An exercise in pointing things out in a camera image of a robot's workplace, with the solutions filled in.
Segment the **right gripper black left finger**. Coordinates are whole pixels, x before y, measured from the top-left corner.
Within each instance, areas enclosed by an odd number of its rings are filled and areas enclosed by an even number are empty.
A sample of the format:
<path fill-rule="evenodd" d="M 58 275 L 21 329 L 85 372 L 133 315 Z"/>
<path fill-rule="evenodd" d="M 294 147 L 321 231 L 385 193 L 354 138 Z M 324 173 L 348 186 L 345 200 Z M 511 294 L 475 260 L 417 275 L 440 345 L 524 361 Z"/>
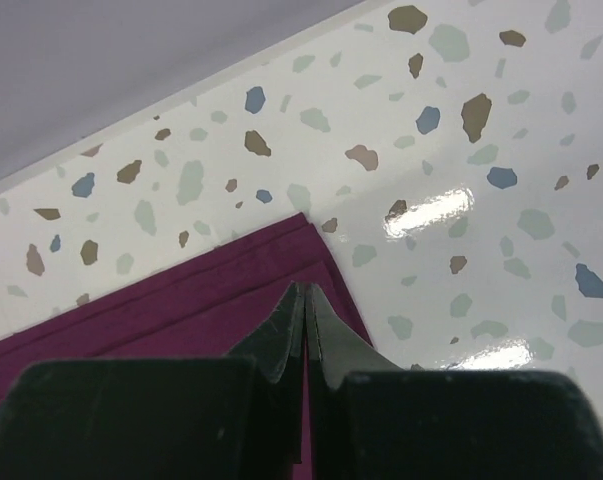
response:
<path fill-rule="evenodd" d="M 305 293 L 226 355 L 47 361 L 0 404 L 0 479 L 288 479 L 302 457 Z"/>

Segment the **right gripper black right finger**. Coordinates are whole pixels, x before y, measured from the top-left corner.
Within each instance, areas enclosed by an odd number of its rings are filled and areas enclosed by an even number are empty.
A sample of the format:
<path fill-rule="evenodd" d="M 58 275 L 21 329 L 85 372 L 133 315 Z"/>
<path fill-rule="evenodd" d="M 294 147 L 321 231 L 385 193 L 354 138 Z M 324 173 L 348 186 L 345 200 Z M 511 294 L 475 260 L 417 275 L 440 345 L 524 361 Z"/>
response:
<path fill-rule="evenodd" d="M 401 368 L 315 285 L 305 315 L 315 478 L 603 479 L 603 430 L 569 377 Z"/>

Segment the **maroon surgical cloth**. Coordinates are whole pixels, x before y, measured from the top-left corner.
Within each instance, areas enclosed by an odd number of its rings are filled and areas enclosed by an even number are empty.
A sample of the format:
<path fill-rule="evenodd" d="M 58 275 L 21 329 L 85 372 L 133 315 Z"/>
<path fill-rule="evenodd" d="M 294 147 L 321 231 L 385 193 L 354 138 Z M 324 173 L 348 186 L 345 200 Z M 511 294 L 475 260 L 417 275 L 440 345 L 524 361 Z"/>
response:
<path fill-rule="evenodd" d="M 0 341 L 0 404 L 41 362 L 224 356 L 293 284 L 320 287 L 338 317 L 368 340 L 328 248 L 299 214 Z M 314 478 L 303 391 L 302 400 L 302 457 L 288 479 Z"/>

